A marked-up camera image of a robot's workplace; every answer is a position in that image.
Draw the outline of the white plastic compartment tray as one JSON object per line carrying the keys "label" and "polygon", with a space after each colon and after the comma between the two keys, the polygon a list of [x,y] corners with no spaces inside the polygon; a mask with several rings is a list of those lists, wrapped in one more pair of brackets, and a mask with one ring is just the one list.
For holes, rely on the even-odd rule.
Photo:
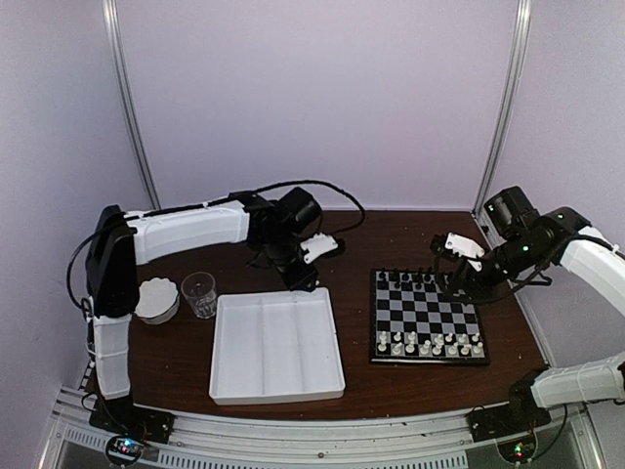
{"label": "white plastic compartment tray", "polygon": [[209,380],[216,405],[324,401],[345,389],[327,288],[219,297]]}

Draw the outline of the black white chess board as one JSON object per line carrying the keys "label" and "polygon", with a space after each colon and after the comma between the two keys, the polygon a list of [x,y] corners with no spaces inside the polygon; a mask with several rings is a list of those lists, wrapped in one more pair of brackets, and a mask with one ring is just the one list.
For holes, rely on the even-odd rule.
{"label": "black white chess board", "polygon": [[[447,364],[447,365],[471,365],[483,366],[490,364],[490,356],[486,337],[482,327],[482,321],[478,307],[469,304],[465,305],[457,302],[445,300],[442,292],[399,292],[399,291],[376,291],[373,286],[370,271],[370,352],[369,360],[372,363],[388,364]],[[389,332],[390,353],[382,355],[378,351],[380,343],[380,332]],[[415,331],[417,334],[415,352],[408,354],[405,346],[408,341],[409,332]],[[394,336],[397,332],[403,333],[403,341],[396,342]],[[478,332],[480,341],[483,343],[484,354],[475,356],[473,347],[475,344],[471,337]],[[443,349],[439,356],[433,355],[433,335],[441,333]],[[444,336],[447,333],[453,334],[453,341],[446,343]],[[457,341],[457,336],[461,333],[467,334],[467,342],[462,344]],[[431,353],[428,356],[421,356],[419,347],[426,341],[431,341]],[[404,355],[395,356],[392,348],[395,343],[404,344]],[[446,354],[446,348],[458,344],[458,356],[450,357]],[[472,347],[468,356],[462,356],[460,351],[464,345]]]}

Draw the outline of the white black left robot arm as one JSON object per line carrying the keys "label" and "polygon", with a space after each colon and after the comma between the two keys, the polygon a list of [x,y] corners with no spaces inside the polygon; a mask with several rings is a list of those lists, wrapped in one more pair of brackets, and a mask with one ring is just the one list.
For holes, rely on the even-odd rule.
{"label": "white black left robot arm", "polygon": [[317,270],[300,235],[321,212],[300,187],[275,200],[244,191],[155,211],[106,207],[83,243],[87,296],[79,303],[92,324],[104,420],[120,434],[141,423],[139,410],[125,401],[131,396],[128,335],[140,301],[140,266],[196,248],[244,243],[269,260],[287,289],[312,291]]}

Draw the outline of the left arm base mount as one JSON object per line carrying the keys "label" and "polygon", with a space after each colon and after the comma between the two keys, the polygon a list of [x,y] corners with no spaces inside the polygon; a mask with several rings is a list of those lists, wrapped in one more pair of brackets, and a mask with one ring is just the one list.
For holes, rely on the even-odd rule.
{"label": "left arm base mount", "polygon": [[104,444],[104,455],[117,466],[129,466],[165,445],[173,431],[175,416],[166,411],[134,407],[129,415],[115,416],[102,405],[91,411],[89,424],[110,433]]}

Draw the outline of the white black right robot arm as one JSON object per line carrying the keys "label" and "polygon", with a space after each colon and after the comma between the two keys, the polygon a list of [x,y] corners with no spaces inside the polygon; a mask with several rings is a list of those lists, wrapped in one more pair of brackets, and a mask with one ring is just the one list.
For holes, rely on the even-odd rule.
{"label": "white black right robot arm", "polygon": [[[548,286],[546,271],[562,269],[576,277],[584,300],[569,292],[556,306],[599,307],[612,316],[624,313],[624,254],[593,223],[569,206],[540,213],[518,186],[505,188],[483,205],[491,227],[501,242],[490,249],[452,232],[431,241],[435,260],[456,264],[444,275],[434,271],[445,300],[468,306],[485,306],[512,296],[522,289]],[[610,357],[592,356],[587,362],[549,366],[529,372],[515,383],[500,420],[507,430],[518,432],[538,414],[570,404],[624,402],[624,352]]]}

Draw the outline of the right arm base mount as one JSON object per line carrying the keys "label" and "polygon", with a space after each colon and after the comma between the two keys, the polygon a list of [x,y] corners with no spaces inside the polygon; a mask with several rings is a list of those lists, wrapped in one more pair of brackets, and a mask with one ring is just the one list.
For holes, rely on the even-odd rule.
{"label": "right arm base mount", "polygon": [[467,422],[475,443],[493,441],[505,462],[520,466],[538,455],[536,431],[549,425],[552,418],[545,409],[529,416],[517,416],[509,404],[480,405],[467,414]]}

